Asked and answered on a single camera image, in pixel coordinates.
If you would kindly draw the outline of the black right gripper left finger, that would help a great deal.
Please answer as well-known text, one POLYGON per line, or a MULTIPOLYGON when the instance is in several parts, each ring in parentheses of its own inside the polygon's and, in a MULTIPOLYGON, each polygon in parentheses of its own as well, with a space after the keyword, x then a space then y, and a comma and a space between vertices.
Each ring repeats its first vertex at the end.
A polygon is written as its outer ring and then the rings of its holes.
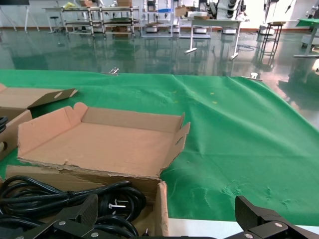
POLYGON ((110 235, 94 228, 98 215, 97 195, 88 196, 80 205, 62 209, 49 222, 13 239, 108 239, 110 235))

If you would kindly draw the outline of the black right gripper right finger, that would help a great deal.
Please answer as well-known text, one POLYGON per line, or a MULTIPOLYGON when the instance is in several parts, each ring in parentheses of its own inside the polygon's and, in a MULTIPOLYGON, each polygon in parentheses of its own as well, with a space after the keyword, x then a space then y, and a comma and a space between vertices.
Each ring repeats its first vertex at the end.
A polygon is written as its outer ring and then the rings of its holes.
POLYGON ((230 239, 319 239, 318 234, 293 225, 274 210, 253 205, 244 196, 235 198, 235 218, 243 231, 230 239))

